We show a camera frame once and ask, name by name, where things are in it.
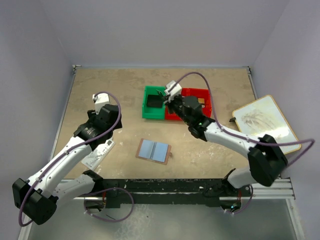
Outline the pink leather card holder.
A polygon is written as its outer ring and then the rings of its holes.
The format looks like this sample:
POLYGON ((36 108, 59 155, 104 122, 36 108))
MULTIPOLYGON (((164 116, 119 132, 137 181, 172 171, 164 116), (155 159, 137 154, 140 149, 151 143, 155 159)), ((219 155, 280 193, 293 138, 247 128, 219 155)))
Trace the pink leather card holder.
POLYGON ((158 141, 142 138, 139 142, 135 157, 153 163, 167 165, 172 146, 158 141))

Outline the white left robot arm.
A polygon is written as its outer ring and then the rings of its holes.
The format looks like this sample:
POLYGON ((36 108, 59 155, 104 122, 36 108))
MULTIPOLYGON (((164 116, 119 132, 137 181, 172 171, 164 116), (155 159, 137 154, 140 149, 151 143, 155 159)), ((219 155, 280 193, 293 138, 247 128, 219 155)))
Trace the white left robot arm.
POLYGON ((121 106, 105 104, 99 113, 87 112, 87 122, 81 124, 67 145, 41 170, 28 179, 18 178, 12 184, 15 206, 19 209, 18 222, 24 227, 22 215, 42 225, 57 209, 56 187, 73 167, 113 136, 114 129, 122 128, 121 106))

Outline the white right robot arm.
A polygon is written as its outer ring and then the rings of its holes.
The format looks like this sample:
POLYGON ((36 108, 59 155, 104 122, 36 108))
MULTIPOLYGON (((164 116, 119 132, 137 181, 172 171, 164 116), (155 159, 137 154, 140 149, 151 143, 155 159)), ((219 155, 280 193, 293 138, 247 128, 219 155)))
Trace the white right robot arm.
POLYGON ((248 167, 233 169, 224 177, 222 190, 226 195, 233 196, 240 188, 255 183, 270 187, 288 166, 286 156, 272 136, 254 137, 251 142, 241 132, 219 127, 215 119, 203 114, 195 96, 165 96, 164 104, 188 126, 196 139, 222 145, 247 158, 248 167))

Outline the gold magnetic stripe cards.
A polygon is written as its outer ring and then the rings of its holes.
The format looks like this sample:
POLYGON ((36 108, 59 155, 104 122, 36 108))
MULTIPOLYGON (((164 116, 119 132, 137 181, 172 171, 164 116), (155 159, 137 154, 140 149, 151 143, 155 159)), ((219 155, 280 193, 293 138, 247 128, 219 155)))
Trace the gold magnetic stripe cards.
POLYGON ((204 103, 205 103, 205 100, 204 100, 203 98, 198 98, 198 102, 199 102, 200 104, 204 104, 204 103))

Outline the black VIP cards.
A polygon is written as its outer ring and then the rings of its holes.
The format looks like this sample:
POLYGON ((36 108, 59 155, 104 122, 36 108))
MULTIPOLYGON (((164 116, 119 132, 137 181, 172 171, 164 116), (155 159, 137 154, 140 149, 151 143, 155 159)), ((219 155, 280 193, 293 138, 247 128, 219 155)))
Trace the black VIP cards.
POLYGON ((163 101, 161 101, 158 95, 149 94, 146 99, 146 106, 148 108, 162 108, 163 101))

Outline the red plastic bin middle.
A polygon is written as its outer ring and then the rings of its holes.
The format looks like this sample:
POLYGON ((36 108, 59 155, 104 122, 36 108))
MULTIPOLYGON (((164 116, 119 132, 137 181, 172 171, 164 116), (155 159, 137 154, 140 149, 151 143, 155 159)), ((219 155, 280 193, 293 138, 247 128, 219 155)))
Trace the red plastic bin middle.
MULTIPOLYGON (((181 96, 184 98, 188 96, 189 92, 189 88, 183 88, 181 91, 181 96)), ((181 118, 178 115, 176 115, 174 112, 169 112, 169 107, 167 105, 165 106, 164 119, 166 121, 181 121, 181 118)))

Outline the red plastic bin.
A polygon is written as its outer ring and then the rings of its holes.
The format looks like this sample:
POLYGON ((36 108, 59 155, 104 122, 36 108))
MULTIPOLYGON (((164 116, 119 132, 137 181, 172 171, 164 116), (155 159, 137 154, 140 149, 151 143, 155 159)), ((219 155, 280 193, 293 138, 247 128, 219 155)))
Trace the red plastic bin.
POLYGON ((212 115, 212 103, 211 103, 211 96, 208 89, 202 88, 189 88, 188 96, 195 96, 201 99, 204 99, 204 104, 201 104, 203 114, 207 117, 211 117, 212 115))
MULTIPOLYGON (((189 88, 183 88, 181 91, 181 96, 184 98, 188 96, 189 92, 189 88)), ((169 112, 169 107, 167 105, 165 106, 164 119, 166 121, 181 121, 181 118, 178 115, 176 115, 174 112, 169 112)))

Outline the red plastic bin right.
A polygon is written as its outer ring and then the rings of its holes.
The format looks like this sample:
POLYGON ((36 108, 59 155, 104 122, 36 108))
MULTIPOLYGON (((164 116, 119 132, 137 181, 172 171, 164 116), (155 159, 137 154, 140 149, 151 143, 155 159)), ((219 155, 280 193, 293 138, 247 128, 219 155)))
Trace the red plastic bin right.
POLYGON ((189 88, 188 96, 195 96, 201 99, 204 99, 204 104, 201 104, 203 114, 207 117, 211 117, 212 115, 212 103, 211 103, 211 96, 208 89, 202 88, 189 88))

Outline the green plastic bin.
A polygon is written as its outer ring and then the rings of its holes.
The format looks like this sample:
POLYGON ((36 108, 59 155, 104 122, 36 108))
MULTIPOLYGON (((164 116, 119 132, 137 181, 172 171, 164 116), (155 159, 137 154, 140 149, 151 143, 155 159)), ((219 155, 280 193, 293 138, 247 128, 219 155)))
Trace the green plastic bin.
POLYGON ((164 95, 164 90, 164 86, 147 85, 145 87, 142 102, 142 118, 153 120, 165 119, 166 106, 159 95, 159 92, 164 95))

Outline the yellow framed whiteboard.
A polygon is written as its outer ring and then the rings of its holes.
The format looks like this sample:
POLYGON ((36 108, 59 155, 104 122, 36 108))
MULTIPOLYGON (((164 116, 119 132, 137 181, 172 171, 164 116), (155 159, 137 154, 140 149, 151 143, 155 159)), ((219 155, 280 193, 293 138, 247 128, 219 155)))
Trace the yellow framed whiteboard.
POLYGON ((277 143, 297 142, 298 138, 271 95, 265 95, 232 112, 240 132, 272 136, 277 143))

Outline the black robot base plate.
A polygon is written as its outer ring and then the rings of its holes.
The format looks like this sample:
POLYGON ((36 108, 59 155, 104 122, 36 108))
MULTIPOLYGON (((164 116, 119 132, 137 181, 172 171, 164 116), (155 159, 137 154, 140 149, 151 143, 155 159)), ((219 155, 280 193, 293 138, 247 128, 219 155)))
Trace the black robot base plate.
POLYGON ((93 179, 91 193, 101 197, 105 194, 107 209, 117 209, 122 204, 136 205, 205 205, 207 207, 240 206, 241 197, 251 195, 248 185, 233 188, 226 179, 187 178, 187 179, 106 179, 92 170, 84 175, 93 179))

